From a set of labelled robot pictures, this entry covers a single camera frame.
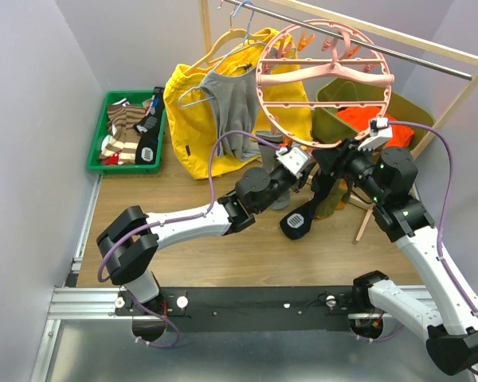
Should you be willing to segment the olive striped sock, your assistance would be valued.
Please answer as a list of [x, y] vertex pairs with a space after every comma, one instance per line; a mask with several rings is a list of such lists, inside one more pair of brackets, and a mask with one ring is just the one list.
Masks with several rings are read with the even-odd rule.
[[344, 209], [350, 199], [351, 192], [345, 180], [338, 180], [327, 197], [322, 201], [315, 212], [318, 220], [328, 218], [335, 210]]

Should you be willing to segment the orange cloth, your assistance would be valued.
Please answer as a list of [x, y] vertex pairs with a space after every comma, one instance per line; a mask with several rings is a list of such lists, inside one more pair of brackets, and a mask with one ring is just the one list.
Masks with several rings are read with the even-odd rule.
[[[376, 117], [379, 111], [380, 108], [375, 106], [344, 107], [339, 109], [336, 116], [357, 131], [363, 131], [368, 127], [369, 121]], [[392, 125], [391, 127], [393, 137], [385, 144], [385, 147], [408, 147], [414, 137], [414, 131], [410, 127], [397, 124]]]

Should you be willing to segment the wooden clothes hanger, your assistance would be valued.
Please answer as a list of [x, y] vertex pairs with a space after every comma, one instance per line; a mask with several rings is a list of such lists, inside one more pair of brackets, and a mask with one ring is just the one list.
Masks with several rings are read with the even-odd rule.
[[[269, 33], [250, 33], [251, 21], [253, 20], [254, 12], [252, 12], [247, 28], [233, 28], [230, 25], [230, 28], [227, 32], [223, 33], [210, 48], [209, 52], [202, 57], [200, 60], [192, 64], [187, 68], [183, 73], [185, 75], [193, 74], [202, 64], [207, 64], [208, 69], [218, 68], [224, 61], [228, 59], [229, 56], [241, 52], [251, 45], [265, 45], [267, 39], [270, 37]], [[234, 49], [229, 51], [223, 56], [215, 57], [219, 50], [226, 44], [230, 43], [233, 40], [240, 40], [241, 43], [237, 45]]]

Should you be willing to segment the grey tank top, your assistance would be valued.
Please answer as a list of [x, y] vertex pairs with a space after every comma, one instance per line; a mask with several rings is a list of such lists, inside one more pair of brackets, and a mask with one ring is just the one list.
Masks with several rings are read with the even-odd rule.
[[211, 97], [217, 138], [221, 140], [216, 155], [231, 155], [240, 162], [256, 157], [258, 144], [239, 131], [253, 133], [260, 104], [256, 92], [255, 72], [225, 76], [215, 71], [206, 74], [200, 88]]

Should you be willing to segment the metal hanging rail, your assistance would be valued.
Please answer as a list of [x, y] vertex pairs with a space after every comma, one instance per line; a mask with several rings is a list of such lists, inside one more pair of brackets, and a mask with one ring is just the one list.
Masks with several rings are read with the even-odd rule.
[[[290, 18], [290, 17], [285, 16], [283, 14], [278, 14], [276, 12], [273, 12], [271, 10], [267, 10], [265, 8], [261, 8], [259, 6], [251, 5], [248, 1], [240, 2], [240, 1], [235, 1], [235, 0], [225, 0], [225, 2], [233, 4], [233, 5], [237, 6], [238, 8], [244, 7], [247, 10], [251, 10], [254, 13], [263, 14], [267, 17], [275, 18], [276, 20], [287, 22], [290, 25], [296, 25], [296, 26], [299, 26], [299, 27], [302, 27], [302, 28], [305, 28], [305, 29], [310, 29], [311, 31], [314, 31], [314, 32], [317, 32], [317, 33], [323, 33], [323, 34], [325, 34], [329, 37], [337, 37], [338, 39], [341, 39], [341, 40], [343, 39], [343, 37], [339, 33], [332, 32], [328, 29], [322, 29], [322, 28], [320, 28], [316, 25], [312, 25], [312, 24], [309, 24], [305, 21], [297, 20], [297, 19], [294, 19], [294, 18]], [[431, 70], [434, 70], [434, 71], [437, 71], [437, 72], [441, 72], [441, 73], [444, 73], [444, 74], [447, 74], [447, 75], [450, 75], [450, 76], [460, 78], [462, 80], [467, 80], [467, 81], [472, 81], [473, 80], [473, 75], [470, 75], [466, 72], [461, 72], [461, 71], [458, 71], [456, 69], [448, 68], [448, 67], [445, 67], [445, 66], [440, 65], [440, 64], [435, 64], [435, 63], [427, 61], [427, 60], [422, 60], [422, 59], [417, 58], [417, 57], [412, 57], [410, 55], [406, 55], [404, 53], [400, 53], [400, 52], [394, 51], [392, 49], [386, 49], [382, 46], [373, 45], [371, 43], [356, 40], [354, 38], [351, 39], [351, 42], [356, 44], [356, 45], [367, 48], [369, 50], [372, 50], [376, 53], [382, 53], [382, 54], [387, 55], [389, 57], [394, 57], [394, 58], [397, 58], [399, 60], [404, 60], [404, 61], [410, 62], [412, 64], [416, 64], [416, 65], [421, 66], [421, 67], [425, 67], [425, 68], [428, 68], [428, 69], [431, 69]]]

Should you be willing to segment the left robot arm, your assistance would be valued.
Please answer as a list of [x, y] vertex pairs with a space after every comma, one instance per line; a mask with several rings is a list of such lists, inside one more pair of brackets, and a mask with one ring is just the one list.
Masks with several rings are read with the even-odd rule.
[[147, 268], [157, 251], [245, 230], [282, 194], [302, 188], [313, 167], [307, 165], [296, 174], [282, 165], [270, 172], [250, 168], [232, 191], [200, 208], [165, 214], [147, 214], [138, 205], [123, 210], [96, 239], [102, 255], [98, 280], [126, 287], [134, 306], [153, 314], [160, 307], [161, 288]]

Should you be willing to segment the green plastic tray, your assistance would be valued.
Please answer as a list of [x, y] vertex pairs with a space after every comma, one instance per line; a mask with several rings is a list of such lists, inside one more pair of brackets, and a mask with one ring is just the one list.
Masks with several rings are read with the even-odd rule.
[[124, 103], [138, 105], [147, 111], [148, 105], [153, 94], [152, 90], [122, 90], [111, 91], [106, 94], [103, 106], [100, 111], [100, 117], [96, 126], [96, 131], [92, 140], [91, 149], [88, 155], [87, 167], [89, 170], [96, 171], [101, 174], [141, 174], [141, 173], [158, 173], [163, 148], [163, 135], [166, 126], [166, 112], [163, 111], [162, 126], [159, 132], [159, 146], [156, 153], [156, 162], [154, 165], [119, 165], [118, 154], [114, 154], [111, 158], [100, 161], [99, 155], [104, 146], [112, 137], [115, 128], [109, 127], [109, 119], [107, 116], [107, 105], [114, 103]]

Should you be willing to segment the olive green plastic bin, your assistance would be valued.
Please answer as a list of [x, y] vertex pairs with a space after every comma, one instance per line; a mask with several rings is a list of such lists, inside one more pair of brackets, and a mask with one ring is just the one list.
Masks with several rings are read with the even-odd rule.
[[[315, 100], [319, 102], [377, 101], [381, 99], [383, 99], [382, 88], [344, 79], [332, 80], [315, 94]], [[312, 112], [311, 133], [314, 139], [324, 143], [333, 143], [348, 137], [354, 137], [361, 132], [336, 116], [340, 108], [316, 108]], [[396, 93], [391, 95], [386, 117], [390, 121], [401, 120], [420, 123], [429, 127], [435, 122], [434, 117], [430, 113]], [[426, 131], [411, 129], [414, 131], [414, 137], [406, 148], [412, 150], [425, 136]]]

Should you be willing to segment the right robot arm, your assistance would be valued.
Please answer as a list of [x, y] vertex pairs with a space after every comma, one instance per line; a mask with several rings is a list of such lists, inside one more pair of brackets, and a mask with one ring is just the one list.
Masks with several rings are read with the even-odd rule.
[[312, 155], [319, 178], [350, 181], [372, 199], [377, 225], [413, 264], [436, 305], [429, 308], [373, 271], [354, 281], [352, 306], [393, 316], [424, 342], [433, 363], [449, 376], [477, 365], [478, 297], [440, 242], [428, 210], [409, 193], [417, 176], [410, 152], [391, 146], [373, 161], [350, 138]]

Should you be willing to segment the pink round clip hanger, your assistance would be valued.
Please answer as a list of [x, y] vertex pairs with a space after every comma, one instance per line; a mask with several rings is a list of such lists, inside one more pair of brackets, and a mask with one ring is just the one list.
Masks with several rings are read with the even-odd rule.
[[[381, 128], [387, 128], [387, 119], [384, 117], [390, 104], [394, 75], [391, 74], [386, 59], [381, 53], [373, 53], [371, 58], [350, 57], [353, 38], [358, 37], [362, 43], [370, 43], [371, 40], [357, 29], [340, 24], [336, 21], [314, 19], [306, 23], [305, 29], [324, 26], [326, 31], [337, 31], [338, 35], [331, 42], [325, 44], [324, 50], [331, 56], [326, 59], [291, 58], [288, 56], [293, 47], [290, 33], [299, 28], [296, 23], [282, 29], [264, 48], [258, 60], [256, 74], [256, 93], [260, 106], [271, 123], [272, 127], [280, 132], [289, 142], [302, 145], [307, 150], [331, 149], [337, 147], [337, 142], [320, 143], [308, 141], [286, 130], [278, 122], [278, 118], [272, 114], [271, 108], [336, 108], [341, 107], [377, 107], [377, 117], [382, 120]], [[382, 90], [380, 100], [366, 101], [332, 101], [332, 102], [300, 102], [300, 101], [268, 101], [264, 98], [264, 90], [268, 87], [302, 82], [314, 79], [342, 79], [354, 81], [359, 84], [371, 85]]]

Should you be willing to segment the black patterned sock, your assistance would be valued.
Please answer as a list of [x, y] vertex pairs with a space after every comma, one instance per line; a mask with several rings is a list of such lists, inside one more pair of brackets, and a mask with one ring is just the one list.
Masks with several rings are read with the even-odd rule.
[[159, 132], [165, 110], [163, 101], [164, 88], [154, 87], [151, 101], [145, 116], [134, 125], [140, 134], [139, 144], [135, 152], [136, 165], [154, 165], [159, 146]]
[[280, 221], [282, 232], [290, 240], [298, 240], [309, 233], [319, 205], [328, 197], [336, 178], [320, 170], [311, 180], [312, 198], [292, 210]]

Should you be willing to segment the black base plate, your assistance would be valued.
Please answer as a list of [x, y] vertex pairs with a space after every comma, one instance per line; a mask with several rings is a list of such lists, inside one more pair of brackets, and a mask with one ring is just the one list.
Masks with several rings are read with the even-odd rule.
[[360, 312], [351, 286], [164, 287], [161, 296], [183, 333], [348, 331]]

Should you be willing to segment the brown striped sock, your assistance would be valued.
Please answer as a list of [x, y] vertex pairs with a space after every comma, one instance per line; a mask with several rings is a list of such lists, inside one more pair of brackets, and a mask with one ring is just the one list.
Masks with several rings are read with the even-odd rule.
[[99, 160], [104, 161], [118, 154], [119, 165], [134, 165], [136, 151], [141, 134], [135, 129], [146, 115], [145, 109], [138, 105], [114, 103], [107, 105], [109, 127], [115, 128], [112, 137], [104, 146], [99, 155]]

